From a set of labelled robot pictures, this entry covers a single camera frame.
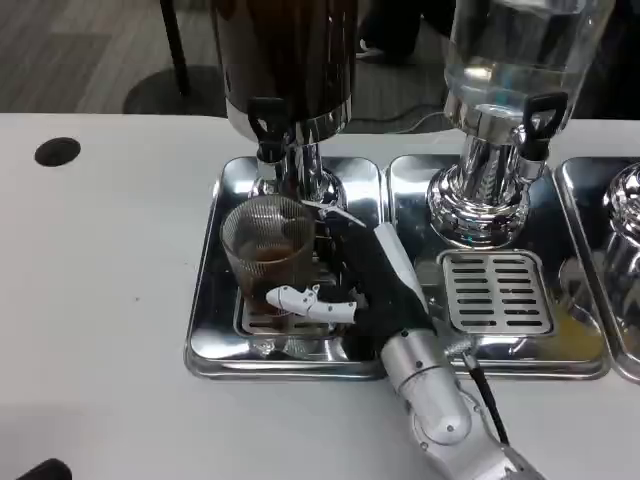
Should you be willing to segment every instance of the robotic arm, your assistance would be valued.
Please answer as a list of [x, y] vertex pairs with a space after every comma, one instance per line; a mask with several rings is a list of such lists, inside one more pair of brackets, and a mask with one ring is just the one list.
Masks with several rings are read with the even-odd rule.
[[[485, 408], [462, 389], [393, 226], [371, 229], [337, 207], [310, 205], [319, 208], [341, 274], [368, 305], [324, 303], [318, 300], [318, 286], [303, 293], [282, 286], [269, 292], [267, 300], [310, 321], [355, 323], [373, 338], [389, 380], [410, 406], [414, 438], [447, 480], [544, 480], [496, 440]], [[479, 370], [473, 357], [465, 360]]]

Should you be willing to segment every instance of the glass cup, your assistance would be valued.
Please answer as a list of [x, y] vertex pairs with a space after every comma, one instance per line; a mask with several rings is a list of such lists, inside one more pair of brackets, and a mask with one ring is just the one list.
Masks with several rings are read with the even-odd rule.
[[312, 280], [315, 221], [307, 208], [280, 195], [255, 197], [229, 213], [220, 231], [229, 264], [251, 314], [279, 316], [267, 292], [304, 290]]

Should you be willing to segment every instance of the drip tray grate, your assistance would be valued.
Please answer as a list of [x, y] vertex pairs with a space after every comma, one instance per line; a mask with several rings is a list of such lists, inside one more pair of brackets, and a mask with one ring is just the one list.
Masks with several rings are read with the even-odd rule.
[[449, 250], [439, 258], [449, 319], [483, 335], [543, 335], [553, 330], [541, 262], [530, 252]]

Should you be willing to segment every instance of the black chair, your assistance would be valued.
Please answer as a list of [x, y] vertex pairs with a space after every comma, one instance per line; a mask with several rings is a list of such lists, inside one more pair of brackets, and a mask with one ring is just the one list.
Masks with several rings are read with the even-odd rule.
[[174, 0], [159, 1], [173, 69], [154, 73], [134, 86], [127, 94], [123, 112], [226, 118], [220, 72], [211, 66], [187, 66]]

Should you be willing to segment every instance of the white table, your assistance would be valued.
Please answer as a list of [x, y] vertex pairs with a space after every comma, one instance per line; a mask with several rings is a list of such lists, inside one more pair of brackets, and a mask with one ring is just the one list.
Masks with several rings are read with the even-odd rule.
[[[44, 168], [56, 136], [78, 159]], [[458, 132], [343, 136], [385, 165]], [[387, 382], [216, 383], [182, 363], [211, 190], [253, 154], [224, 120], [0, 115], [0, 479], [431, 478]], [[553, 162], [640, 153], [640, 122], [574, 121]], [[637, 478], [640, 387], [493, 382], [512, 443], [549, 480]]]

